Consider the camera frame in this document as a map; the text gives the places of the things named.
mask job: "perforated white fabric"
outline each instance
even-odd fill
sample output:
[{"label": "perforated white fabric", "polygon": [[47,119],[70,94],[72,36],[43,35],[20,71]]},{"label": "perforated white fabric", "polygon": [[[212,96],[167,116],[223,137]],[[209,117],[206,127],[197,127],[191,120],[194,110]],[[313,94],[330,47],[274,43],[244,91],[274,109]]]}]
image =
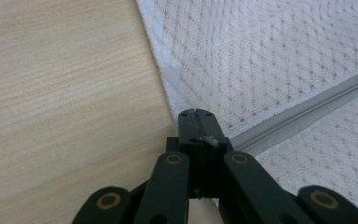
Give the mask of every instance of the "perforated white fabric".
[{"label": "perforated white fabric", "polygon": [[[137,2],[173,119],[206,109],[233,138],[358,76],[358,0]],[[358,205],[358,98],[256,158]]]},{"label": "perforated white fabric", "polygon": [[358,98],[256,156],[286,190],[335,190],[358,206]]},{"label": "perforated white fabric", "polygon": [[228,137],[358,74],[358,1],[138,0],[172,116]]}]

